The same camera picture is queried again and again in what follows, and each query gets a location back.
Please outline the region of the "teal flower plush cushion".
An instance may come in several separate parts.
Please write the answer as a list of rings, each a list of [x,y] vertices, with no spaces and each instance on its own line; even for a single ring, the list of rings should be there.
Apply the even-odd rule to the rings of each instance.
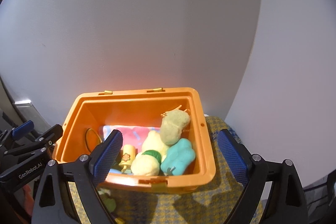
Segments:
[[[181,138],[168,150],[161,164],[161,171],[165,175],[183,175],[187,167],[195,160],[196,153],[188,139]]]

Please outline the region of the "orange plastic storage basket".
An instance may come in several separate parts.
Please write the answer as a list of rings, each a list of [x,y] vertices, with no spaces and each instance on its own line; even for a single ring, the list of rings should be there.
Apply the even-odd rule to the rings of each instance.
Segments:
[[[132,176],[113,174],[104,186],[154,193],[187,193],[208,184],[216,166],[210,136],[198,92],[193,88],[159,88],[84,93],[74,101],[63,124],[63,136],[57,141],[53,158],[75,161],[98,145],[98,130],[104,125],[159,127],[161,114],[181,105],[190,114],[190,124],[182,137],[189,139],[196,153],[181,176]]]

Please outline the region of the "pink patterned book in basket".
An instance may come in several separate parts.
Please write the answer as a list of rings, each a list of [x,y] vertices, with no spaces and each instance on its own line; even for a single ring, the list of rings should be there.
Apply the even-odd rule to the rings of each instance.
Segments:
[[[123,135],[123,144],[130,144],[136,149],[141,149],[143,142],[151,130],[159,132],[159,127],[104,125],[98,133],[105,140],[113,130],[119,130]]]

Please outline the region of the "yellow popsicle toy with flower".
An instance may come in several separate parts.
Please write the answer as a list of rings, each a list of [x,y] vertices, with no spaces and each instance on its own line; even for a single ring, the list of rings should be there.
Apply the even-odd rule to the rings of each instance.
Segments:
[[[137,155],[137,149],[131,144],[125,144],[122,148],[121,161],[118,164],[122,173],[130,172],[130,167]]]

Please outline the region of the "yellow blue checkered blanket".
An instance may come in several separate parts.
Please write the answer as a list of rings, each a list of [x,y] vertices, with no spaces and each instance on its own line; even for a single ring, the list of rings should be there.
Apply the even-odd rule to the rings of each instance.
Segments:
[[[244,188],[232,176],[218,147],[217,133],[228,129],[236,140],[240,138],[219,117],[208,116],[206,123],[216,165],[213,180],[181,195],[109,189],[116,201],[112,216],[118,223],[223,223],[226,220]]]

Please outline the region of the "grey laptop device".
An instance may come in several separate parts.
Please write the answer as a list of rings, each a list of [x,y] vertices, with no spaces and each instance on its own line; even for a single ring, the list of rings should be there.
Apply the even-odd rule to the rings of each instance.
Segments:
[[[14,106],[15,110],[17,110],[18,114],[21,116],[22,119],[24,119],[25,121],[33,121],[34,129],[39,134],[44,133],[51,127],[49,123],[42,117],[40,112],[38,112],[31,100],[27,99],[15,101]]]

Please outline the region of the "green frog toy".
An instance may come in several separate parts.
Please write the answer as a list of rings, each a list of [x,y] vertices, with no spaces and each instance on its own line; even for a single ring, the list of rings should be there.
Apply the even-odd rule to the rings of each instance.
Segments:
[[[116,209],[116,201],[111,196],[110,190],[105,188],[98,188],[98,193],[108,211],[110,213],[114,212]]]

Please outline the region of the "yellow plush dog green scarf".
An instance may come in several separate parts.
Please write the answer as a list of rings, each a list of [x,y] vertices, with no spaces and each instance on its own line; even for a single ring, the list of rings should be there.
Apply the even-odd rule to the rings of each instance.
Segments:
[[[163,143],[160,134],[151,130],[142,144],[141,152],[131,164],[135,176],[158,176],[169,146]]]

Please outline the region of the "beige plush animal toy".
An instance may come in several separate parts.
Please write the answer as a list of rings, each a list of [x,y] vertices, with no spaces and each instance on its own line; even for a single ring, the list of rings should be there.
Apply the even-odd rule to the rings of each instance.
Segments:
[[[187,110],[181,110],[181,105],[161,114],[162,123],[159,130],[160,138],[166,145],[173,145],[181,138],[183,130],[190,123]]]

